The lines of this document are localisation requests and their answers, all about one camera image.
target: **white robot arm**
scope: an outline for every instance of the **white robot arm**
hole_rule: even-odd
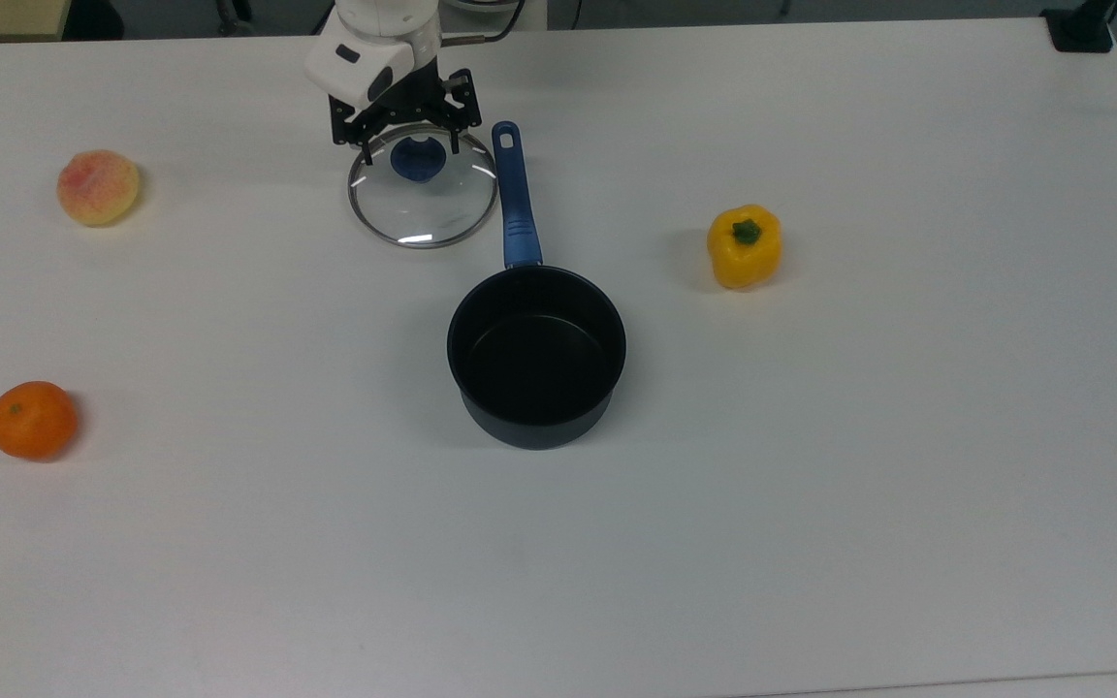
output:
[[[330,96],[334,142],[361,147],[386,125],[427,121],[451,133],[480,125],[469,70],[438,75],[439,0],[336,0],[305,74]]]

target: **yellow bell pepper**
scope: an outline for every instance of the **yellow bell pepper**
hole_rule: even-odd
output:
[[[766,281],[783,256],[779,217],[757,204],[719,213],[705,239],[714,277],[727,288]]]

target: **pot handle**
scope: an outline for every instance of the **pot handle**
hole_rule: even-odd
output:
[[[533,221],[533,204],[528,202],[519,127],[499,122],[494,124],[493,136],[497,191],[503,202],[503,261],[506,268],[541,265],[541,242]]]

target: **pepper stem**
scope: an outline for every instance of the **pepper stem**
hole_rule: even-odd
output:
[[[757,239],[761,239],[761,226],[748,218],[748,220],[732,224],[732,235],[735,236],[735,241],[739,245],[753,245],[757,242]]]

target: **black saucepan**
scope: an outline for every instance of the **black saucepan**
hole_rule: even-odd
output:
[[[506,269],[460,302],[447,361],[469,414],[519,448],[554,448],[601,419],[627,355],[623,322],[586,279],[541,264],[519,128],[494,125]]]

